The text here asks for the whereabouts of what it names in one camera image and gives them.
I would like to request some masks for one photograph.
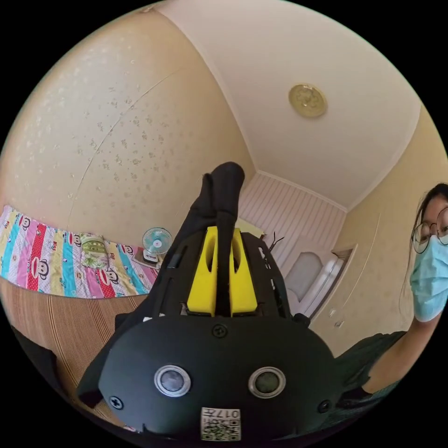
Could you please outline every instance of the wallpaper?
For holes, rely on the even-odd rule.
[[[202,175],[255,168],[206,64],[154,10],[88,36],[36,87],[2,153],[2,204],[55,227],[140,245],[177,233]]]
[[[345,211],[332,203],[262,173],[257,173],[242,193],[239,216],[263,230],[267,246],[284,238],[272,254],[279,266],[299,237],[331,251],[345,219]]]
[[[340,354],[376,333],[407,330],[413,318],[406,279],[417,207],[438,182],[448,181],[443,143],[422,107],[414,136],[388,176],[347,214],[335,248],[358,244],[353,260],[311,328]]]

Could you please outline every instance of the colorful bedsheet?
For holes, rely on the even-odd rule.
[[[79,235],[54,229],[6,205],[0,217],[0,275],[46,294],[103,299],[147,294],[157,271],[133,260],[138,247],[105,241],[108,269],[81,264]]]

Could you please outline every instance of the woman's arm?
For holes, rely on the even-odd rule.
[[[363,385],[368,393],[375,393],[400,381],[417,361],[434,333],[441,313],[429,322],[414,318],[408,332],[378,359],[369,372],[370,379]]]

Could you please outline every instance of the ceiling light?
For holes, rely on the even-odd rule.
[[[297,84],[289,91],[289,102],[296,112],[307,118],[315,118],[327,110],[324,94],[311,84]]]

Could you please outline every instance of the yellow bracket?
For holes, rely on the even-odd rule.
[[[209,227],[187,300],[192,313],[215,315],[218,274],[218,228]]]
[[[244,251],[239,229],[233,233],[230,251],[229,294],[231,315],[253,313],[257,309],[257,298],[253,290],[251,272]]]
[[[187,300],[188,310],[214,316],[218,269],[218,231],[209,227]],[[239,229],[235,229],[229,260],[229,296],[231,315],[252,313],[257,309],[252,277]]]

